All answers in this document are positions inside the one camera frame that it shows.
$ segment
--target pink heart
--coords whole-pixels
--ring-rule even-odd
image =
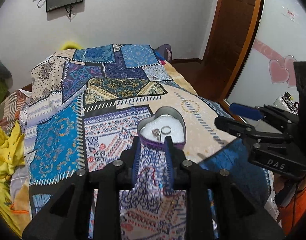
[[[287,81],[288,87],[296,87],[296,77],[293,65],[294,61],[296,61],[296,59],[293,56],[287,56],[284,61],[284,67],[289,72],[289,79]]]
[[[272,59],[268,64],[268,68],[270,70],[272,83],[284,83],[289,79],[288,70],[281,67],[277,60]]]

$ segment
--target orange cloth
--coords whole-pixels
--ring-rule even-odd
[[[306,210],[306,189],[297,195],[295,204],[296,206],[295,206],[294,225],[299,221],[299,219]],[[294,206],[294,198],[292,198],[288,206],[278,208],[280,211],[280,217],[282,219],[282,228],[285,235],[287,235],[292,229],[293,206]]]

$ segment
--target metal bolt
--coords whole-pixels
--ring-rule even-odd
[[[260,145],[259,143],[254,143],[254,144],[253,144],[253,147],[254,147],[255,149],[259,149],[259,148],[261,147],[261,145]]]
[[[121,160],[115,160],[115,161],[113,161],[113,165],[116,166],[116,167],[119,167],[119,166],[121,166],[122,164],[123,164],[123,161],[121,161]]]
[[[86,169],[78,169],[76,172],[78,176],[83,176],[85,173],[86,173]]]
[[[192,165],[192,162],[191,162],[190,160],[185,160],[185,161],[182,162],[182,164],[183,164],[183,166],[185,166],[185,167],[189,167],[189,166]]]
[[[230,174],[230,172],[227,169],[220,169],[219,170],[219,174],[221,174],[222,176],[226,177]]]

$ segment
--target door frame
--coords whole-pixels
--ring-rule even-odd
[[[213,20],[213,24],[212,24],[212,28],[210,31],[210,35],[209,35],[209,39],[206,45],[206,49],[205,49],[205,53],[203,56],[203,60],[202,60],[202,64],[205,65],[205,61],[206,61],[206,57],[208,55],[208,49],[210,46],[210,43],[213,39],[214,36],[214,32],[215,32],[215,28],[216,28],[216,23],[217,23],[217,19],[219,16],[219,11],[220,11],[220,7],[221,7],[221,3],[222,0],[217,0],[217,5],[216,5],[216,10],[215,10],[215,15],[214,15],[214,20]],[[248,58],[248,55],[252,49],[254,40],[255,40],[255,36],[258,30],[258,26],[260,23],[260,19],[262,16],[262,11],[263,11],[263,6],[264,6],[264,0],[255,0],[255,5],[254,5],[254,10],[253,10],[253,14],[252,14],[252,18],[251,18],[251,23],[249,25],[249,29],[245,38],[245,42],[244,45],[242,47],[242,51],[240,53],[240,56],[236,62],[236,65],[232,71],[232,75],[229,78],[228,83],[226,84],[224,90],[222,91],[220,97],[216,100],[220,103],[220,105],[222,107],[224,107],[226,110],[228,110],[228,105],[225,101],[225,99],[229,96],[229,94],[231,93],[244,65],[245,62]]]

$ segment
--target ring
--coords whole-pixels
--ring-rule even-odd
[[[160,142],[161,137],[160,137],[160,130],[158,129],[153,129],[152,134],[156,137],[156,139]]]
[[[161,128],[161,130],[160,130],[160,132],[162,133],[162,134],[170,134],[171,133],[171,131],[172,131],[172,129],[171,129],[171,127],[169,127],[169,126],[163,126],[162,128]]]

